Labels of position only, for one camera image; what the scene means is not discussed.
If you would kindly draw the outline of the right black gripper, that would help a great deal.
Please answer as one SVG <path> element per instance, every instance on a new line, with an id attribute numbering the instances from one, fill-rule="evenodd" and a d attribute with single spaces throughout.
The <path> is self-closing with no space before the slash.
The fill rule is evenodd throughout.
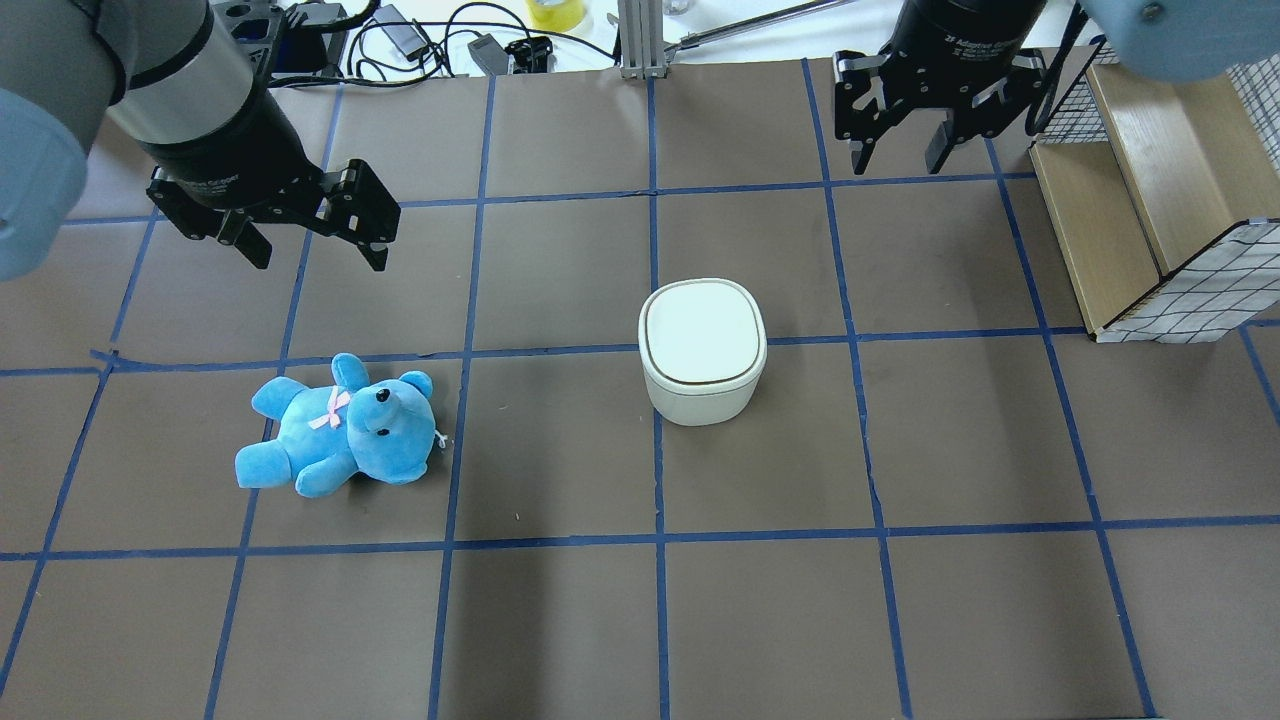
<path id="1" fill-rule="evenodd" d="M 833 55 L 833 136 L 850 142 L 855 177 L 867 173 L 879 137 L 924 109 L 946 111 L 951 120 L 937 126 L 925 147 L 925 169 L 937 176 L 956 143 L 1001 135 L 1048 83 L 1038 50 L 978 63 L 842 50 Z"/>

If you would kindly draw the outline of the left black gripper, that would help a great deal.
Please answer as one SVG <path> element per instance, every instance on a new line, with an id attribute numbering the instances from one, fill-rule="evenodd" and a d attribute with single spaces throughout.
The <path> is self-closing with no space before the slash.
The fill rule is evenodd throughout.
<path id="1" fill-rule="evenodd" d="M 384 272 L 389 246 L 396 242 L 401 206 L 372 167 L 353 158 L 334 172 L 315 172 L 293 179 L 253 204 L 211 208 L 196 199 L 177 178 L 156 168 L 147 196 L 161 214 L 191 240 L 214 238 L 236 249 L 252 266 L 265 270 L 271 243 L 256 223 L 301 225 L 314 233 L 338 237 L 358 247 L 374 272 Z"/>

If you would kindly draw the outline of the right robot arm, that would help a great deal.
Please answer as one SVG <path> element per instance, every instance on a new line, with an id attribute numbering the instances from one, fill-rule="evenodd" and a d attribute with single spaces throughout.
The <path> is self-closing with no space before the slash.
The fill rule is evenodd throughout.
<path id="1" fill-rule="evenodd" d="M 925 150 L 931 174 L 957 146 L 1001 135 L 1018 118 L 1028 135 L 1039 133 L 1088 24 L 1124 67 L 1166 83 L 1208 79 L 1277 51 L 1275 1 L 1074 1 L 1052 58 L 1028 44 L 1044 9 L 1043 1 L 905 1 L 879 51 L 836 53 L 833 135 L 847 145 L 854 174 L 919 110 L 942 114 Z"/>

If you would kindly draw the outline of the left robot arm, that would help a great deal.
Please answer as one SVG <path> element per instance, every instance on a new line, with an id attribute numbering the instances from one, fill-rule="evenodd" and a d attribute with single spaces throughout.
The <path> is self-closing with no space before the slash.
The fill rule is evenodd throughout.
<path id="1" fill-rule="evenodd" d="M 273 247 L 259 225 L 300 225 L 383 270 L 399 205 L 361 159 L 339 170 L 312 163 L 273 97 L 274 88 L 338 85 L 329 63 L 378 8 L 5 1 L 3 278 L 47 258 L 105 120 L 155 161 L 146 193 L 183 236 L 215 240 L 264 269 Z"/>

